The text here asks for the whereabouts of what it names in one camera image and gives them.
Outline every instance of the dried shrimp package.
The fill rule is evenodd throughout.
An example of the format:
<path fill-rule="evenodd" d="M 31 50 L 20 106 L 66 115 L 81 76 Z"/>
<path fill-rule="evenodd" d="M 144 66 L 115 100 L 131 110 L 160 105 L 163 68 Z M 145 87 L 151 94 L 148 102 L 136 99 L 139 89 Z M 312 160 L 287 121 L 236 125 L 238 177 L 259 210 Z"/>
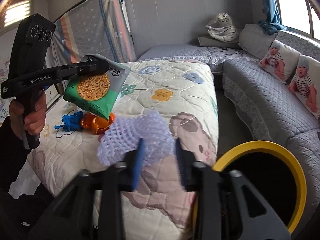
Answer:
<path fill-rule="evenodd" d="M 108 119 L 130 68 L 99 54 L 84 56 L 80 62 L 101 59 L 109 62 L 109 70 L 103 75 L 70 80 L 63 98 L 85 111 Z"/>

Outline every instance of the white cabinet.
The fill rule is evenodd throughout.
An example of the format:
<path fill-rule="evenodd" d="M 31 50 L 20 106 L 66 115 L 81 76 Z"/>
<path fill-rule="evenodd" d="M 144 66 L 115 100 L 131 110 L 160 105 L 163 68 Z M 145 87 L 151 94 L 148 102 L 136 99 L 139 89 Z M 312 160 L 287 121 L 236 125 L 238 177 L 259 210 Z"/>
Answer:
<path fill-rule="evenodd" d="M 45 90 L 45 95 L 47 108 L 49 108 L 60 97 L 60 94 L 58 93 L 54 85 Z"/>

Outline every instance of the white wall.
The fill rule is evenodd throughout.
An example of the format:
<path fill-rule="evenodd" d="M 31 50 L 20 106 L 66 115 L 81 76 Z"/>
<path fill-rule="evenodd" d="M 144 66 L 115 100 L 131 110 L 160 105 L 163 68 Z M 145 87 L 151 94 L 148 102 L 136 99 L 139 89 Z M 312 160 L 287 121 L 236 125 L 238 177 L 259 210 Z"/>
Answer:
<path fill-rule="evenodd" d="M 48 19 L 47 0 L 35 0 L 34 13 L 41 14 Z M 0 36 L 0 57 L 10 57 L 17 29 L 18 28 L 14 28 Z"/>
<path fill-rule="evenodd" d="M 48 0 L 56 20 L 81 0 Z M 251 0 L 125 0 L 138 56 L 160 44 L 185 44 L 205 35 L 204 26 L 219 11 L 228 12 L 239 28 L 252 23 Z"/>
<path fill-rule="evenodd" d="M 251 0 L 253 23 L 257 24 L 260 20 L 265 20 L 266 15 L 263 13 L 262 0 Z"/>

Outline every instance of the window frame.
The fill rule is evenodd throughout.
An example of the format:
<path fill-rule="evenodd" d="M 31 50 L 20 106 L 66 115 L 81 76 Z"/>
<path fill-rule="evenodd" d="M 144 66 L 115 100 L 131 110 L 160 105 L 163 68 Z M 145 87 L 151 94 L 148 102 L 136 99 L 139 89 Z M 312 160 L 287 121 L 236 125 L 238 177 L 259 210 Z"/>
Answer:
<path fill-rule="evenodd" d="M 313 20 L 312 20 L 312 15 L 311 15 L 311 4 L 310 4 L 310 2 L 308 0 L 305 0 L 305 1 L 306 1 L 306 5 L 307 5 L 308 16 L 309 16 L 310 34 L 309 33 L 305 33 L 303 31 L 300 31 L 298 29 L 286 26 L 287 30 L 291 31 L 291 32 L 294 32 L 294 33 L 297 33 L 297 34 L 300 34 L 300 35 L 303 35 L 305 37 L 308 37 L 309 39 L 312 39 L 312 40 L 320 43 L 320 40 L 318 40 L 317 38 L 314 37 Z M 280 19 L 281 19 L 280 23 L 282 24 L 281 7 L 280 7 L 279 0 L 276 0 L 276 2 L 277 2 L 277 5 L 278 5 Z"/>
<path fill-rule="evenodd" d="M 11 5 L 14 5 L 16 3 L 19 3 L 19 2 L 23 2 L 25 0 L 13 0 L 9 6 Z M 35 0 L 30 0 L 30 15 L 33 15 L 34 14 L 34 11 L 35 11 Z M 5 34 L 6 32 L 8 31 L 11 31 L 15 28 L 17 28 L 20 24 L 21 21 L 17 21 L 17 22 L 14 22 L 8 26 L 4 26 L 4 18 L 5 18 L 5 14 L 4 16 L 0 19 L 0 35 L 3 35 Z"/>

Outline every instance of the floor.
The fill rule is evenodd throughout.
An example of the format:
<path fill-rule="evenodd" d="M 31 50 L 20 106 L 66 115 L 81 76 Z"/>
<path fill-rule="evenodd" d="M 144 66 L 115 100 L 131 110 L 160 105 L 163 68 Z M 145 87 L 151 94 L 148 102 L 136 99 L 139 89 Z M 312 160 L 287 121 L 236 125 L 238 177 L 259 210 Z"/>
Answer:
<path fill-rule="evenodd" d="M 215 76 L 214 80 L 219 115 L 218 154 L 224 154 L 239 144 L 252 141 L 252 135 L 236 114 L 233 102 L 224 96 L 221 76 Z"/>

